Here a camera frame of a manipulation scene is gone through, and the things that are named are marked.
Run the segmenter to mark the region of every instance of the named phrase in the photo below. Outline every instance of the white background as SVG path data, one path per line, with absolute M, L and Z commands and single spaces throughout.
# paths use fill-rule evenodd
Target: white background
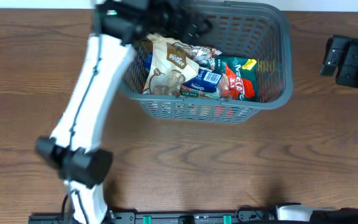
M 267 3 L 283 11 L 358 12 L 358 0 L 237 0 L 237 1 Z M 90 4 L 90 0 L 0 0 L 0 8 L 89 9 L 91 8 L 91 4 Z

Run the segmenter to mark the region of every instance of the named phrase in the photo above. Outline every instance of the yellow price tag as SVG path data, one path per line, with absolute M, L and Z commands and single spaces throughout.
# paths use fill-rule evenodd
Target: yellow price tag
M 242 69 L 250 70 L 256 65 L 257 61 L 255 59 L 249 59 L 245 65 L 242 66 Z

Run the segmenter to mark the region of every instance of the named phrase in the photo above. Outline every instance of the wood grain surface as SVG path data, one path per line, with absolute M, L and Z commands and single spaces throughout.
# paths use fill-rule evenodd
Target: wood grain surface
M 287 12 L 295 91 L 242 124 L 151 118 L 118 95 L 103 147 L 114 206 L 227 210 L 302 202 L 358 207 L 358 90 L 319 70 L 327 39 L 358 37 L 358 13 Z M 88 10 L 0 9 L 0 223 L 58 212 L 62 181 L 34 153 L 65 109 L 83 63 Z

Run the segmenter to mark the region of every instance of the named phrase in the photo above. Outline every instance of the beige snack bag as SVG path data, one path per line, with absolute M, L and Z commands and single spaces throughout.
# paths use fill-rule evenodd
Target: beige snack bag
M 155 34 L 147 38 L 153 42 L 153 58 L 143 94 L 179 96 L 180 85 L 194 78 L 200 66 L 174 46 L 179 40 Z

